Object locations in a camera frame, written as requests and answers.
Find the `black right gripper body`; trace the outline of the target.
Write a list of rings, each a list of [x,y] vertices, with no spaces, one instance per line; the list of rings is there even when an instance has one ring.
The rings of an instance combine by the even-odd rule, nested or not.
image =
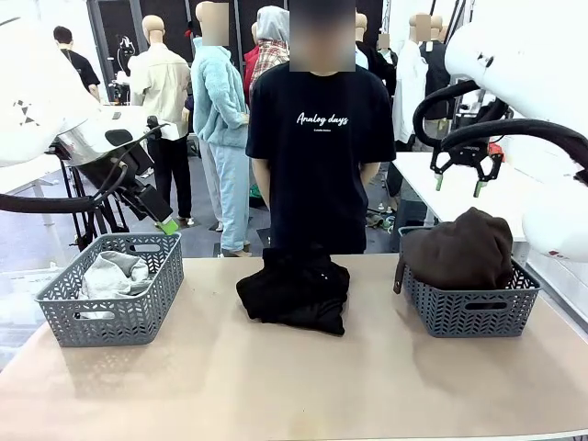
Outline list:
[[[489,138],[477,138],[465,143],[443,147],[442,152],[449,154],[450,162],[454,165],[464,165],[475,168],[488,156]]]

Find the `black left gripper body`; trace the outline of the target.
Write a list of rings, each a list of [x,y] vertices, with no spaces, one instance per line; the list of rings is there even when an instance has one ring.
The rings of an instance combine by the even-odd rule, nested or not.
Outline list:
[[[136,176],[152,165],[141,143],[132,141],[75,168],[96,188],[91,201],[97,206],[119,188],[137,186]]]

